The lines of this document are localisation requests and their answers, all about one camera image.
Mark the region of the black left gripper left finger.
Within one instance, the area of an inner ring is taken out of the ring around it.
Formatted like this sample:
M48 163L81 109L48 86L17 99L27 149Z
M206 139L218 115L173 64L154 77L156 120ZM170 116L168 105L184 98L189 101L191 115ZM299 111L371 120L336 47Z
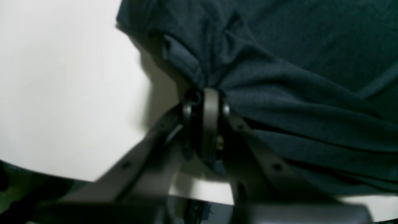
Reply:
M192 158L192 120L203 92L188 90L133 149L97 181L62 199L39 205L40 224L174 224L169 189Z

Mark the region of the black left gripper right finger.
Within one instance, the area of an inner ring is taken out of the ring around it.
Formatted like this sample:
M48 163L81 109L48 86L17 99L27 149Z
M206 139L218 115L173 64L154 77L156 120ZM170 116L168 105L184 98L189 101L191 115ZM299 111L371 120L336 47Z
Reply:
M231 224L371 224L364 205L350 205L306 182L219 91L204 90L202 159L221 162L234 200Z

